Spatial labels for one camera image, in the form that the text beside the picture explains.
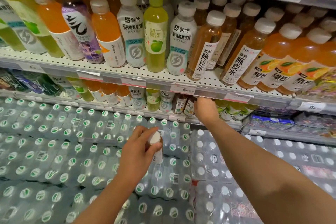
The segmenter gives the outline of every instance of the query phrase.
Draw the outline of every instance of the purple label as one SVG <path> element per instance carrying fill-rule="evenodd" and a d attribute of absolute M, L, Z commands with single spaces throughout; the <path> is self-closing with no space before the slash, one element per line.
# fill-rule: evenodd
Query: purple label
<path fill-rule="evenodd" d="M 75 8 L 62 7 L 62 15 L 82 45 L 85 58 L 91 63 L 101 63 L 104 57 L 91 26 L 90 14 L 86 5 L 78 5 Z"/>

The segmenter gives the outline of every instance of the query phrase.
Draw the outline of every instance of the vitamin drink bottle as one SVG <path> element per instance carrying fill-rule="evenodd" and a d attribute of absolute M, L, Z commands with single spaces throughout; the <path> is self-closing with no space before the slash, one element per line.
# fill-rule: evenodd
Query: vitamin drink bottle
<path fill-rule="evenodd" d="M 260 18 L 254 28 L 248 31 L 238 44 L 236 50 L 220 75 L 225 85 L 235 84 L 266 44 L 267 35 L 275 28 L 275 22 Z"/>
<path fill-rule="evenodd" d="M 221 112 L 228 106 L 229 103 L 230 101 L 227 100 L 215 99 L 218 114 L 221 114 Z"/>
<path fill-rule="evenodd" d="M 303 5 L 288 3 L 285 8 L 285 14 L 281 18 L 281 20 L 279 20 L 279 22 L 276 24 L 274 33 L 277 33 L 285 23 L 292 21 L 292 19 L 294 19 L 294 17 L 298 13 L 301 13 L 303 8 L 304 8 Z"/>
<path fill-rule="evenodd" d="M 97 81 L 83 80 L 85 85 L 89 88 L 91 95 L 98 102 L 106 101 L 105 95 L 102 92 L 102 83 Z"/>
<path fill-rule="evenodd" d="M 77 90 L 71 85 L 71 83 L 68 81 L 66 77 L 63 76 L 56 76 L 56 75 L 49 75 L 49 78 L 52 79 L 54 83 L 56 83 L 58 86 L 61 86 L 61 88 L 67 93 L 67 95 L 72 99 L 80 99 L 82 95 L 80 95 Z"/>
<path fill-rule="evenodd" d="M 311 30 L 306 37 L 293 41 L 288 55 L 258 83 L 257 87 L 262 91 L 269 92 L 284 84 L 290 77 L 300 72 L 316 55 L 320 54 L 320 45 L 328 41 L 330 37 L 329 33 L 316 28 Z"/>
<path fill-rule="evenodd" d="M 36 84 L 48 96 L 58 96 L 62 90 L 46 74 L 23 71 L 23 75 Z"/>
<path fill-rule="evenodd" d="M 194 102 L 197 99 L 194 96 L 190 96 L 187 100 L 183 113 L 187 116 L 192 116 L 194 114 Z"/>
<path fill-rule="evenodd" d="M 122 106 L 130 106 L 132 104 L 132 95 L 126 85 L 118 85 L 117 97 Z"/>
<path fill-rule="evenodd" d="M 220 118 L 225 121 L 232 120 L 232 118 L 238 115 L 245 108 L 245 104 L 238 102 L 230 102 L 229 105 L 221 112 Z"/>
<path fill-rule="evenodd" d="M 216 10 L 221 12 L 227 2 L 228 0 L 211 0 L 209 11 Z"/>
<path fill-rule="evenodd" d="M 149 0 L 145 11 L 146 64 L 149 71 L 157 73 L 165 68 L 168 14 L 163 9 L 163 0 Z"/>
<path fill-rule="evenodd" d="M 293 18 L 292 23 L 302 28 L 300 37 L 304 37 L 310 31 L 309 26 L 313 23 L 313 21 L 314 17 L 309 16 L 308 14 L 299 13 Z"/>
<path fill-rule="evenodd" d="M 102 82 L 101 90 L 107 100 L 107 102 L 111 105 L 116 105 L 119 103 L 117 98 L 117 88 L 118 85 L 114 83 Z"/>
<path fill-rule="evenodd" d="M 77 92 L 79 94 L 81 94 L 82 98 L 85 101 L 90 102 L 94 99 L 93 96 L 91 95 L 89 89 L 87 88 L 87 86 L 82 81 L 82 79 L 73 78 L 73 77 L 67 77 L 67 79 L 72 84 L 72 86 L 77 90 Z"/>
<path fill-rule="evenodd" d="M 148 141 L 149 145 L 155 144 L 155 143 L 161 143 L 163 146 L 163 140 L 162 137 L 160 136 L 159 132 L 155 132 L 152 136 L 149 137 Z M 154 163 L 161 163 L 162 161 L 162 147 L 160 150 L 158 150 L 154 156 L 153 156 L 153 162 Z"/>
<path fill-rule="evenodd" d="M 52 57 L 64 56 L 61 49 L 50 35 L 47 27 L 37 14 L 37 4 L 34 0 L 7 0 L 10 6 L 23 20 L 27 28 L 40 40 Z"/>
<path fill-rule="evenodd" d="M 210 11 L 207 23 L 198 31 L 195 47 L 186 74 L 190 80 L 198 81 L 203 77 L 208 60 L 211 60 L 221 38 L 221 26 L 225 15 L 219 11 Z"/>
<path fill-rule="evenodd" d="M 65 56 L 71 60 L 84 59 L 82 47 L 71 32 L 62 16 L 62 6 L 55 0 L 35 0 L 39 6 L 37 12 L 46 24 L 51 36 L 55 39 Z"/>
<path fill-rule="evenodd" d="M 160 91 L 146 89 L 147 92 L 147 108 L 149 111 L 157 111 L 160 107 Z"/>
<path fill-rule="evenodd" d="M 171 22 L 174 19 L 174 9 L 173 9 L 173 6 L 171 5 L 171 0 L 163 0 L 162 7 L 168 14 L 167 42 L 166 42 L 166 55 L 165 55 L 165 58 L 167 58 L 169 55 L 169 51 L 170 51 L 169 32 L 170 32 Z"/>
<path fill-rule="evenodd" d="M 325 37 L 331 37 L 329 33 L 321 28 L 312 29 L 311 32 L 316 32 Z M 329 72 L 336 66 L 336 44 L 335 42 L 327 42 L 319 46 L 319 52 L 314 53 L 313 60 L 301 68 L 301 70 L 289 78 L 276 90 L 282 94 L 292 94 L 303 89 L 312 81 L 320 78 L 325 73 Z"/>
<path fill-rule="evenodd" d="M 279 20 L 283 17 L 285 12 L 278 7 L 270 7 L 264 14 L 264 17 L 278 23 Z"/>
<path fill-rule="evenodd" d="M 237 84 L 245 89 L 251 89 L 256 86 L 286 57 L 291 48 L 293 48 L 293 40 L 301 32 L 301 28 L 292 23 L 283 25 L 279 33 L 273 34 L 267 39 L 265 47 L 239 78 Z"/>
<path fill-rule="evenodd" d="M 132 96 L 132 106 L 136 109 L 144 109 L 146 107 L 145 89 L 133 86 L 128 88 Z"/>
<path fill-rule="evenodd" d="M 244 5 L 243 13 L 238 18 L 237 29 L 231 34 L 230 39 L 227 41 L 227 44 L 217 62 L 220 68 L 228 63 L 230 57 L 236 51 L 236 48 L 246 32 L 253 29 L 255 24 L 255 17 L 260 12 L 260 5 L 254 3 L 247 3 Z"/>
<path fill-rule="evenodd" d="M 14 12 L 13 8 L 9 5 L 9 3 L 6 0 L 0 0 L 0 5 L 7 8 L 6 10 L 0 10 L 0 19 L 14 31 L 19 41 L 21 41 L 21 43 L 23 44 L 24 48 L 35 54 L 47 52 L 47 50 L 40 43 L 40 41 L 37 40 L 36 36 L 33 35 L 33 33 L 27 28 L 27 26 L 23 23 L 19 16 Z M 7 35 L 7 29 L 4 28 L 2 31 L 3 38 L 14 50 L 24 50 L 20 45 L 16 43 L 15 37 L 13 37 L 11 34 Z"/>
<path fill-rule="evenodd" d="M 194 4 L 196 5 L 196 12 L 194 15 L 194 19 L 197 25 L 197 31 L 195 34 L 195 38 L 192 41 L 190 51 L 188 53 L 188 63 L 193 55 L 193 50 L 195 47 L 195 42 L 197 38 L 197 34 L 201 26 L 207 23 L 207 16 L 208 16 L 208 7 L 210 4 L 210 0 L 194 0 Z"/>
<path fill-rule="evenodd" d="M 222 25 L 222 35 L 219 43 L 216 47 L 211 60 L 208 62 L 207 71 L 214 70 L 218 59 L 220 58 L 226 44 L 228 43 L 230 36 L 237 28 L 237 17 L 240 14 L 241 7 L 233 3 L 226 4 L 224 7 L 225 21 Z"/>
<path fill-rule="evenodd" d="M 245 108 L 243 110 L 241 110 L 238 114 L 236 114 L 233 117 L 233 120 L 243 120 L 243 119 L 245 119 L 245 117 L 247 117 L 251 112 L 253 112 L 258 107 L 259 107 L 258 105 L 245 104 Z"/>
<path fill-rule="evenodd" d="M 126 61 L 132 67 L 145 65 L 144 15 L 137 0 L 120 0 L 117 19 L 125 41 Z"/>
<path fill-rule="evenodd" d="M 187 69 L 188 53 L 197 30 L 193 17 L 195 11 L 194 3 L 182 1 L 179 5 L 178 16 L 173 19 L 170 25 L 170 53 L 167 69 L 173 75 L 183 74 Z"/>
<path fill-rule="evenodd" d="M 107 0 L 91 0 L 92 25 L 107 65 L 121 67 L 126 62 L 123 40 L 116 17 Z"/>
<path fill-rule="evenodd" d="M 185 94 L 175 94 L 173 99 L 173 112 L 176 114 L 181 114 L 186 106 L 188 100 L 188 95 Z"/>
<path fill-rule="evenodd" d="M 63 0 L 62 15 L 81 44 L 85 58 L 93 64 L 103 62 L 104 57 L 92 28 L 87 6 L 81 0 Z"/>

